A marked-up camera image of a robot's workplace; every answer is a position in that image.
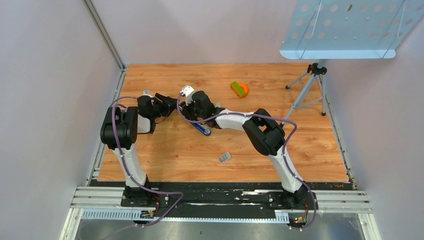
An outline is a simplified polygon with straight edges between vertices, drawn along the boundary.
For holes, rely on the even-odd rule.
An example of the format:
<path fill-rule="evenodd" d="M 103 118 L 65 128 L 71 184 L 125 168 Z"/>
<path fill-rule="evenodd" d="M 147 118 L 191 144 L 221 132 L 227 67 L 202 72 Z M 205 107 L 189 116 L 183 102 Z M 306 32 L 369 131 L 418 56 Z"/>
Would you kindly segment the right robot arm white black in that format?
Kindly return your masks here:
<path fill-rule="evenodd" d="M 284 190 L 282 200 L 292 209 L 306 201 L 309 187 L 298 174 L 290 159 L 283 126 L 288 120 L 272 117 L 263 108 L 255 112 L 237 112 L 215 106 L 204 91 L 195 91 L 186 85 L 179 93 L 183 102 L 177 102 L 178 113 L 191 124 L 206 125 L 215 129 L 244 132 L 255 150 L 273 164 Z"/>

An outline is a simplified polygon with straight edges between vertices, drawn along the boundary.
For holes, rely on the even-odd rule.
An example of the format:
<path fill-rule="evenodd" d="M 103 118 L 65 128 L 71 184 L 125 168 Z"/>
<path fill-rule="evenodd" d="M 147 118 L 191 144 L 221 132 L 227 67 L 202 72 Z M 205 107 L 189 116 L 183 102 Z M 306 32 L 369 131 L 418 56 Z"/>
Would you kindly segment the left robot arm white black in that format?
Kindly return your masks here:
<path fill-rule="evenodd" d="M 139 134 L 152 134 L 157 125 L 156 119 L 169 117 L 176 109 L 177 99 L 159 93 L 150 95 L 146 91 L 135 100 L 137 105 L 128 107 L 120 104 L 118 99 L 112 102 L 100 128 L 100 139 L 113 151 L 124 172 L 122 198 L 146 207 L 154 197 L 164 192 L 151 189 L 139 161 L 136 140 Z"/>

